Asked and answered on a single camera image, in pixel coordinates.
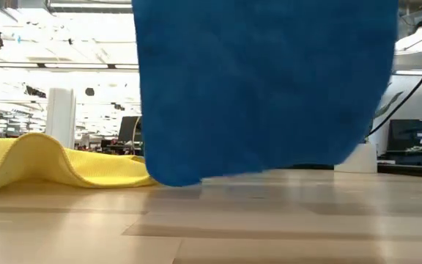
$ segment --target white wall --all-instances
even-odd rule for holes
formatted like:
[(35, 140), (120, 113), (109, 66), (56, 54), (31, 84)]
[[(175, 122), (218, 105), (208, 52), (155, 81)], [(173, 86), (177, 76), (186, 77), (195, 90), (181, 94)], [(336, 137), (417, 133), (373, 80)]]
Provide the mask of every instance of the white wall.
[[(412, 90), (412, 88), (419, 82), (420, 76), (392, 76), (392, 84), (388, 87), (387, 92), (382, 98), (381, 106), (385, 105), (397, 92), (405, 91), (401, 97), (389, 109), (388, 113)], [(386, 116), (377, 118), (374, 121), (376, 127)], [(416, 93), (392, 116), (391, 119), (422, 119), (422, 86)], [(369, 140), (376, 144), (378, 154), (383, 154), (387, 148), (388, 138), (388, 124), (387, 122), (375, 134), (369, 137)]]

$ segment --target ceiling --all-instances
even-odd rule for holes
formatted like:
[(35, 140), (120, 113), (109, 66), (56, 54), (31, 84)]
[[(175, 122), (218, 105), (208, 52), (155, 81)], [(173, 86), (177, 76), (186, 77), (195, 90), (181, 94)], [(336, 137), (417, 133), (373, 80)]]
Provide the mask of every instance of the ceiling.
[[(77, 138), (115, 136), (123, 116), (141, 115), (130, 1), (48, 3), (47, 9), (0, 9), (0, 129), (19, 124), (23, 132), (43, 131), (46, 99), (27, 95), (26, 87), (47, 94), (51, 87), (65, 87), (77, 95)], [(422, 0), (400, 1), (400, 11), (410, 13), (399, 18), (403, 38), (412, 34), (409, 24), (422, 19)], [(421, 52), (397, 56), (396, 69), (421, 65)], [(89, 87), (94, 96), (86, 95)]]

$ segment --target white object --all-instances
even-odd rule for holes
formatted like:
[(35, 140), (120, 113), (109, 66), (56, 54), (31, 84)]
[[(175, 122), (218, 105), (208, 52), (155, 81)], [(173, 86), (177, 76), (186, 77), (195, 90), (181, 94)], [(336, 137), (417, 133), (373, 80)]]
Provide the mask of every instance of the white object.
[(335, 172), (377, 173), (375, 146), (371, 143), (359, 144), (342, 164), (335, 166)]
[(91, 136), (89, 134), (84, 134), (81, 136), (81, 146), (89, 147), (91, 145)]
[(74, 148), (76, 99), (73, 89), (50, 88), (45, 133)]

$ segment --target white ceiling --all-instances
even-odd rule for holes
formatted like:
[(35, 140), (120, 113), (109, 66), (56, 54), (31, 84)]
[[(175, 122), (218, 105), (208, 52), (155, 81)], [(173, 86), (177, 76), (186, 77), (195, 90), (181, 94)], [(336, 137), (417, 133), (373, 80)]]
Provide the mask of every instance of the white ceiling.
[[(4, 39), (0, 62), (138, 64), (131, 14), (5, 11), (8, 15), (0, 11)], [(25, 94), (25, 85), (47, 94), (51, 87), (75, 90), (77, 138), (87, 132), (118, 134), (123, 116), (141, 115), (138, 73), (0, 68), (1, 127), (8, 120), (10, 124), (19, 122), (22, 131), (42, 131), (45, 127), (46, 99)], [(95, 96), (85, 94), (88, 87), (94, 88)], [(116, 110), (112, 103), (125, 110)]]

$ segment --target white container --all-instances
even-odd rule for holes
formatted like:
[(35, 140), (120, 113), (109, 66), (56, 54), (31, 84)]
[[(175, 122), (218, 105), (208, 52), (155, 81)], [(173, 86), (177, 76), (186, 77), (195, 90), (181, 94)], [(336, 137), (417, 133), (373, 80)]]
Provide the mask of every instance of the white container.
[(335, 172), (377, 173), (377, 150), (371, 143), (359, 144), (351, 155), (335, 166)]

